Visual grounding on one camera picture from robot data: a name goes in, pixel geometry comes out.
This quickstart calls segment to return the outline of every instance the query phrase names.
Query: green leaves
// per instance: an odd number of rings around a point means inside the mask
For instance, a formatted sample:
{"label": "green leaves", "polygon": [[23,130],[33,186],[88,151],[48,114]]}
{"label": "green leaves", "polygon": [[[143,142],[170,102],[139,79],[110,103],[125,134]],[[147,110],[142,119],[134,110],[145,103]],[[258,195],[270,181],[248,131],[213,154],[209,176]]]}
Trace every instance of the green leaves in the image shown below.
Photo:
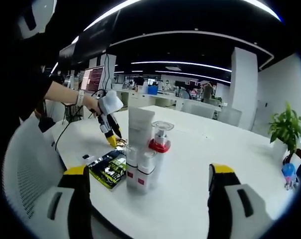
{"label": "green leaves", "polygon": [[284,112],[271,116],[268,133],[271,134],[270,142],[278,138],[288,146],[289,152],[293,153],[296,150],[297,139],[301,136],[301,117],[286,103]]}

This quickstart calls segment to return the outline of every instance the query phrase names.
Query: potted plant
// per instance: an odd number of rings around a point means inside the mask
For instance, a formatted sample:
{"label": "potted plant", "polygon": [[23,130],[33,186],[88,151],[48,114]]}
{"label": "potted plant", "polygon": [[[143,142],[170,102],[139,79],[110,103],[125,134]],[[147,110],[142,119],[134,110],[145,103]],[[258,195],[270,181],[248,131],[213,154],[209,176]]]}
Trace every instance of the potted plant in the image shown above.
{"label": "potted plant", "polygon": [[289,157],[296,151],[298,138],[301,137],[301,117],[291,110],[289,103],[286,103],[286,110],[283,113],[272,115],[269,134],[271,143],[274,142],[275,160],[282,162],[286,150]]}

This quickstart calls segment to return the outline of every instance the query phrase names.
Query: red cap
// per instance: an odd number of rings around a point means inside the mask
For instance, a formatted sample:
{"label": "red cap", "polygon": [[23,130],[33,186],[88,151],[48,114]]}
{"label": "red cap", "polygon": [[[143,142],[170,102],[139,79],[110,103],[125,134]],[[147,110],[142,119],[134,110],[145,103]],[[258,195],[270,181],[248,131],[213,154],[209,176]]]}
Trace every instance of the red cap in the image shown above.
{"label": "red cap", "polygon": [[148,147],[158,153],[165,153],[170,149],[171,143],[168,140],[165,144],[156,143],[154,139],[149,142]]}

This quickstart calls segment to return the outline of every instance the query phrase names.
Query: black sleeve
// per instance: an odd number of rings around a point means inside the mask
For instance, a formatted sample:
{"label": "black sleeve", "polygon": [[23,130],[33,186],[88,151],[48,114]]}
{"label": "black sleeve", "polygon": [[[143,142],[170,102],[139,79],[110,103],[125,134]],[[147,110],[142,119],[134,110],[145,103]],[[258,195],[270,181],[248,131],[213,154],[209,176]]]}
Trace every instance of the black sleeve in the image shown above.
{"label": "black sleeve", "polygon": [[44,99],[52,80],[43,73],[28,71],[20,74],[18,89],[16,92],[18,114],[22,120],[26,120]]}

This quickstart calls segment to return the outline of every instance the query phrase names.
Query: blue container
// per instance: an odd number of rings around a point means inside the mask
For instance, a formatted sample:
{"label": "blue container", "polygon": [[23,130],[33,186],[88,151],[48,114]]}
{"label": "blue container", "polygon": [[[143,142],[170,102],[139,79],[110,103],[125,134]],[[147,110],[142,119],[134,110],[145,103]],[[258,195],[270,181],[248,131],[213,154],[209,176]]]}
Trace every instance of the blue container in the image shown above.
{"label": "blue container", "polygon": [[148,94],[156,95],[158,93],[158,86],[148,86]]}

